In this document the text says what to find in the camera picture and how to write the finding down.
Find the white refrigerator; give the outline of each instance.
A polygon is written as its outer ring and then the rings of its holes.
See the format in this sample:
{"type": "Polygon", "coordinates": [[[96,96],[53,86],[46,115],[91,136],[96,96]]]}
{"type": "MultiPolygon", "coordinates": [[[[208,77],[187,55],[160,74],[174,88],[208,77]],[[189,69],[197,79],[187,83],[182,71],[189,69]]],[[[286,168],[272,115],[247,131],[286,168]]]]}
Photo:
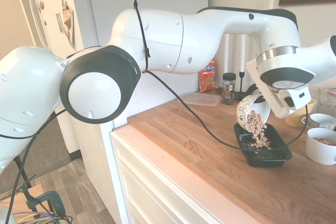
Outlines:
{"type": "MultiPolygon", "coordinates": [[[[104,46],[110,39],[115,18],[133,8],[134,0],[31,0],[35,26],[45,47],[66,58],[91,46],[104,46]]],[[[162,9],[194,14],[208,6],[208,0],[138,0],[139,9],[162,9]]],[[[158,73],[178,94],[198,88],[197,74],[158,73]]],[[[175,97],[149,74],[143,74],[125,111],[112,122],[89,125],[69,114],[58,118],[69,153],[80,149],[88,176],[115,221],[128,223],[113,156],[110,132],[127,123],[127,117],[148,110],[175,97]]]]}

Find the food in bowl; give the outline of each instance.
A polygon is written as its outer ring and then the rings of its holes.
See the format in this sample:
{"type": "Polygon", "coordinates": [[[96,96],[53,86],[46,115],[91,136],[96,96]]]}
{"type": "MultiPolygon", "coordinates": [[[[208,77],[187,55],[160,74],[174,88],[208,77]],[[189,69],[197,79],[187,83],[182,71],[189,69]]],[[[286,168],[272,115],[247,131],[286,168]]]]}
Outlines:
{"type": "Polygon", "coordinates": [[[313,139],[316,140],[319,143],[322,143],[322,144],[336,146],[336,144],[333,141],[330,141],[328,139],[324,139],[324,138],[321,138],[321,137],[314,137],[313,139]]]}

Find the candle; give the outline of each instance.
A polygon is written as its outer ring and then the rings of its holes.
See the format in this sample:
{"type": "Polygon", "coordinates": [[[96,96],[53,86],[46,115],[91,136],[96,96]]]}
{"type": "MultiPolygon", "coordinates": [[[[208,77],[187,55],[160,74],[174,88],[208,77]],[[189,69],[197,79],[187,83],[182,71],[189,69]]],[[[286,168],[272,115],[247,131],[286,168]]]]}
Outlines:
{"type": "Polygon", "coordinates": [[[269,0],[268,9],[274,9],[274,2],[275,0],[269,0]]]}
{"type": "Polygon", "coordinates": [[[245,48],[246,48],[246,35],[241,35],[241,46],[240,46],[240,71],[245,71],[245,48]]]}
{"type": "Polygon", "coordinates": [[[224,43],[224,73],[228,73],[228,62],[229,62],[229,34],[225,34],[225,43],[224,43]]]}

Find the clear plastic lid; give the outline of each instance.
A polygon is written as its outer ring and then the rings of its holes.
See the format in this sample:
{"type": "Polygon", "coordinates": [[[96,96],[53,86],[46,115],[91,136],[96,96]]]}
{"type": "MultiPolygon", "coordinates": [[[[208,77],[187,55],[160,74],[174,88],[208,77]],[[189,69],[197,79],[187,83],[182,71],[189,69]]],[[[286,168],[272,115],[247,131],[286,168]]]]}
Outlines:
{"type": "Polygon", "coordinates": [[[216,94],[184,93],[180,97],[187,104],[202,106],[216,106],[221,100],[216,94]]]}

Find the candle holder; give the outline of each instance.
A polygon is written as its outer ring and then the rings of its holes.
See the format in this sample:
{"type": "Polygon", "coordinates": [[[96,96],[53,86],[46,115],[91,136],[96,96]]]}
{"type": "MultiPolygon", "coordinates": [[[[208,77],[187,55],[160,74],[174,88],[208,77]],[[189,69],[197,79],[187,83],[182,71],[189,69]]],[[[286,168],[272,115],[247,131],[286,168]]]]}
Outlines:
{"type": "Polygon", "coordinates": [[[243,85],[243,77],[245,76],[245,72],[239,72],[240,77],[240,91],[235,93],[235,99],[236,100],[242,100],[245,97],[245,92],[242,92],[241,88],[243,85]]]}

